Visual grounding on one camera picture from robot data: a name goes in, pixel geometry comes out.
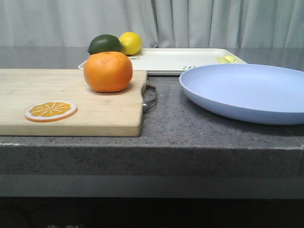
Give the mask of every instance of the wooden cutting board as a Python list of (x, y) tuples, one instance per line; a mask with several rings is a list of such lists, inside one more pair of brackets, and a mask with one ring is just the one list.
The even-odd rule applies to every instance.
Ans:
[[(0, 135), (139, 136), (146, 71), (134, 71), (128, 87), (98, 93), (79, 69), (0, 69)], [(24, 117), (35, 104), (66, 100), (77, 105), (72, 116), (48, 123)]]

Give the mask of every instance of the cutting board handle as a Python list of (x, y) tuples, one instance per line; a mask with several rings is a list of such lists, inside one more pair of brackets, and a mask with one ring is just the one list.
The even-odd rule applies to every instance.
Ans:
[(150, 90), (154, 93), (154, 97), (148, 101), (144, 101), (143, 103), (143, 112), (147, 112), (149, 108), (153, 107), (156, 104), (156, 89), (155, 86), (150, 83), (146, 83), (146, 90)]

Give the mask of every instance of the citrus fruit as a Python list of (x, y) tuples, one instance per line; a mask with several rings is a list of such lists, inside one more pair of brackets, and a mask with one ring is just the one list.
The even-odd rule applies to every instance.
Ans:
[(132, 63), (121, 52), (97, 53), (85, 62), (84, 76), (94, 91), (118, 92), (125, 89), (132, 79)]
[(33, 122), (52, 122), (65, 119), (76, 111), (76, 104), (70, 101), (49, 101), (27, 108), (24, 116)]
[(90, 55), (105, 51), (122, 51), (122, 44), (116, 36), (102, 34), (95, 37), (87, 50)]
[(142, 48), (142, 38), (135, 32), (125, 32), (119, 40), (123, 46), (122, 53), (132, 56)]

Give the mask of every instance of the lime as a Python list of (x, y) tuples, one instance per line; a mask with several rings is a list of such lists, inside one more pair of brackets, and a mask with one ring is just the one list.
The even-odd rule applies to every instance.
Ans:
[(142, 38), (135, 32), (125, 32), (119, 40), (123, 46), (122, 52), (127, 55), (135, 55), (142, 48)]
[(116, 36), (102, 34), (95, 37), (87, 50), (90, 55), (106, 51), (122, 51), (122, 44)]

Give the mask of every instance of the gray countertop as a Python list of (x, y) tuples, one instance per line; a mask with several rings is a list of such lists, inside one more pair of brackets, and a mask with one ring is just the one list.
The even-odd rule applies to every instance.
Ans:
[[(304, 71), (301, 48), (227, 50)], [(0, 47), (1, 68), (75, 69), (87, 57), (85, 47)], [(0, 196), (304, 197), (303, 125), (228, 119), (191, 102), (177, 76), (148, 81), (158, 99), (139, 137), (0, 136)]]

